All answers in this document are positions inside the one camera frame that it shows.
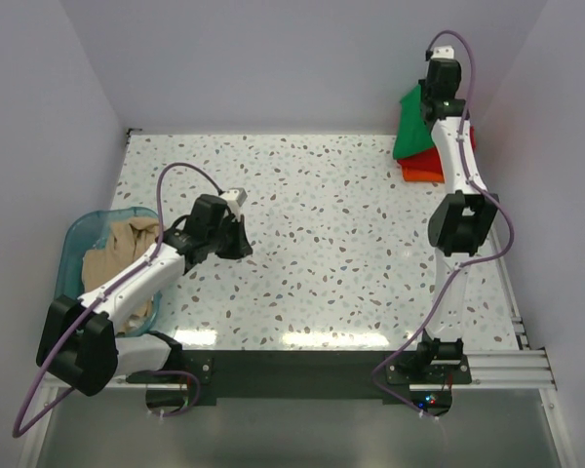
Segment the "green t shirt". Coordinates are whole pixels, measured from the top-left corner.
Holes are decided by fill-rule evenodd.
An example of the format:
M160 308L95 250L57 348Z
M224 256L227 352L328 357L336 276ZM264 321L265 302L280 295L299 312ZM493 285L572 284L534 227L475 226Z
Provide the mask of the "green t shirt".
M421 117L421 87L415 85L400 99L400 119L393 148L395 160L407 159L434 146Z

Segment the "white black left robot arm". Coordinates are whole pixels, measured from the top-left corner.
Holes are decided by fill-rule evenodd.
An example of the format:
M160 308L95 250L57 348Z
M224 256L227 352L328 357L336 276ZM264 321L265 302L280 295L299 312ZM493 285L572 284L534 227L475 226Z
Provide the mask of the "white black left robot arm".
M240 260L252 254L241 208L242 188L204 194L133 264L91 292L62 295L49 307L36 363L86 396L116 376L150 372L176 380L186 364L182 346L158 331L121 337L119 331L156 293L204 262L210 254Z

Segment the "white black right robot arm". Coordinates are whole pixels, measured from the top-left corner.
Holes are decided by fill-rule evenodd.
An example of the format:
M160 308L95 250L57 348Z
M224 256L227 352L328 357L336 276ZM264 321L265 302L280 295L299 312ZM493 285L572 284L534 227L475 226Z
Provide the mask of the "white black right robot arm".
M481 193L486 188L477 169L466 101L456 93L461 65L451 46L426 53L421 87L421 118L438 150L446 195L431 215L427 234L435 249L436 275L432 314L416 336L416 348L399 354L388 376L416 384L470 381L464 355L464 298L468 267L485 242L497 207Z

